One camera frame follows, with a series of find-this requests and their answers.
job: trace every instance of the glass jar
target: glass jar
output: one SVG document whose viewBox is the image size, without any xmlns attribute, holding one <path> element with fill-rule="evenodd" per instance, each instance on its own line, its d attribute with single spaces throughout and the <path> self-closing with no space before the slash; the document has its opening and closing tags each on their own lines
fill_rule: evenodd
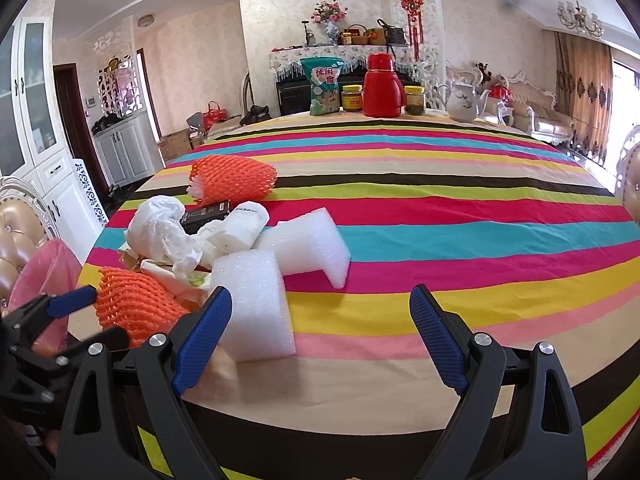
<svg viewBox="0 0 640 480">
<path fill-rule="evenodd" d="M 421 86 L 405 86 L 406 106 L 404 113 L 408 115 L 424 115 L 425 95 Z"/>
<path fill-rule="evenodd" d="M 345 85 L 342 87 L 342 109 L 345 112 L 362 111 L 362 85 Z"/>
</svg>

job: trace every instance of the red thermos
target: red thermos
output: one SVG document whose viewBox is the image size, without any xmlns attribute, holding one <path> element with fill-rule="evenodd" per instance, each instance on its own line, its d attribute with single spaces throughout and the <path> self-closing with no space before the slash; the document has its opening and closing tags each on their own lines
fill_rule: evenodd
<svg viewBox="0 0 640 480">
<path fill-rule="evenodd" d="M 364 76 L 364 114 L 367 117 L 393 119 L 406 105 L 404 87 L 394 70 L 391 54 L 370 54 Z"/>
</svg>

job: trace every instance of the black box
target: black box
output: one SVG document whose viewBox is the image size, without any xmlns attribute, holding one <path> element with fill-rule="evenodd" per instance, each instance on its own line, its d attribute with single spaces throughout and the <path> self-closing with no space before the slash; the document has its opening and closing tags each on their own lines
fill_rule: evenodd
<svg viewBox="0 0 640 480">
<path fill-rule="evenodd" d="M 225 200 L 219 204 L 207 205 L 187 211 L 180 219 L 184 232 L 194 235 L 206 223 L 212 220 L 223 220 L 229 214 L 230 202 Z"/>
</svg>

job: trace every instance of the red bag on sofa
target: red bag on sofa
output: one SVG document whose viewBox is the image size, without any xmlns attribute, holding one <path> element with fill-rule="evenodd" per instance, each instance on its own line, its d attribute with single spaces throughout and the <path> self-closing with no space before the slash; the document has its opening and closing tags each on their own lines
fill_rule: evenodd
<svg viewBox="0 0 640 480">
<path fill-rule="evenodd" d="M 211 103 L 215 104 L 218 109 L 211 108 Z M 222 121 L 226 121 L 227 118 L 226 108 L 220 108 L 220 105 L 215 101 L 209 101 L 209 110 L 202 114 L 202 119 L 204 120 L 204 129 L 205 131 L 209 131 L 210 127 L 212 127 L 215 123 L 221 123 Z"/>
</svg>

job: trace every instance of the flower vase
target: flower vase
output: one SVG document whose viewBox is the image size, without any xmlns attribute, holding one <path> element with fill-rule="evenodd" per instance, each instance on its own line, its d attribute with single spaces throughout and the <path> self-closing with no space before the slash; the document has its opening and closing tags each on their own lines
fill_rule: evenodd
<svg viewBox="0 0 640 480">
<path fill-rule="evenodd" d="M 334 45 L 338 45 L 338 35 L 340 34 L 340 29 L 336 27 L 335 23 L 331 20 L 327 20 L 326 22 L 324 22 L 324 27 L 326 38 Z"/>
</svg>

